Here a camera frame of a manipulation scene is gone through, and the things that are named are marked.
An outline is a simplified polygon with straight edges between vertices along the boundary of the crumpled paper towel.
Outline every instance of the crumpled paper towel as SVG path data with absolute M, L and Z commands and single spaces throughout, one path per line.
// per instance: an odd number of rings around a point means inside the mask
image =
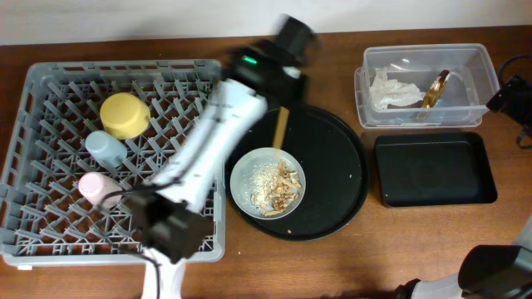
M 387 109 L 390 104 L 400 107 L 412 105 L 425 96 L 425 92 L 421 92 L 415 84 L 388 80 L 386 70 L 377 71 L 369 91 L 376 109 Z

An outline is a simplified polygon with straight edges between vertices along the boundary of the yellow bowl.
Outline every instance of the yellow bowl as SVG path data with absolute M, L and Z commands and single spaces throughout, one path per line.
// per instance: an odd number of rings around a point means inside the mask
M 142 134 L 150 125 L 150 108 L 136 96 L 121 92 L 103 102 L 100 117 L 109 135 L 126 140 Z

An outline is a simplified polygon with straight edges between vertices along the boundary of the dish rack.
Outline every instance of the dish rack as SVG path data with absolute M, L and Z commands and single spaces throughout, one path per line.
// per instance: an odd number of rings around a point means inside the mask
M 122 204 L 110 212 L 97 211 L 77 191 L 77 182 L 90 171 L 115 179 L 125 189 L 149 181 L 186 142 L 219 74 L 220 64 L 210 60 L 31 66 L 0 184 L 6 205 L 0 227 L 5 262 L 19 267 L 144 263 L 118 253 L 118 245 L 143 250 L 131 211 Z M 150 127 L 126 140 L 122 165 L 102 167 L 84 139 L 103 130 L 99 108 L 117 92 L 131 93 L 150 107 Z M 224 255 L 223 173 L 220 165 L 202 212 L 214 220 L 214 235 L 204 239 L 191 262 L 216 262 Z

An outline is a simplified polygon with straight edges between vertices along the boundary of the black tray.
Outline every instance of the black tray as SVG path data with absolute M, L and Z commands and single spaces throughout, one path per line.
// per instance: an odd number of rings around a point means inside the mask
M 477 133 L 380 136 L 375 152 L 382 198 L 391 207 L 497 200 Z
M 277 116 L 278 110 L 268 112 L 239 142 L 225 165 L 226 182 L 243 155 L 272 146 Z M 293 241 L 322 238 L 349 223 L 369 190 L 367 154 L 351 127 L 316 107 L 291 109 L 283 150 L 303 167 L 307 187 L 302 202 L 276 220 L 250 217 L 233 202 L 240 215 L 271 236 Z

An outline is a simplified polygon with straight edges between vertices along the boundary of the brown table surface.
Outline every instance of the brown table surface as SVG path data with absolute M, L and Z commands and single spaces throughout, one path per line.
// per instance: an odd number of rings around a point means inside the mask
M 532 52 L 532 27 L 349 32 L 323 34 L 326 47 L 309 68 L 308 102 L 339 115 L 368 151 L 377 135 L 357 118 L 353 73 L 368 47 L 479 42 L 495 69 Z M 18 108 L 27 68 L 43 61 L 133 61 L 216 58 L 252 38 L 208 38 L 0 47 L 0 156 Z M 521 67 L 519 72 L 530 75 Z M 518 71 L 516 67 L 508 73 Z M 370 194 L 360 213 L 333 235 L 291 243 L 271 238 L 227 208 L 226 251 L 217 263 L 190 264 L 184 297 L 321 297 L 390 291 L 413 278 L 434 280 L 458 272 L 478 244 L 509 244 L 532 213 L 532 152 L 519 149 L 520 127 L 488 113 L 473 129 L 485 142 L 499 199 L 493 204 L 386 208 L 372 170 Z M 144 267 L 34 267 L 18 271 L 0 263 L 0 297 L 135 298 Z

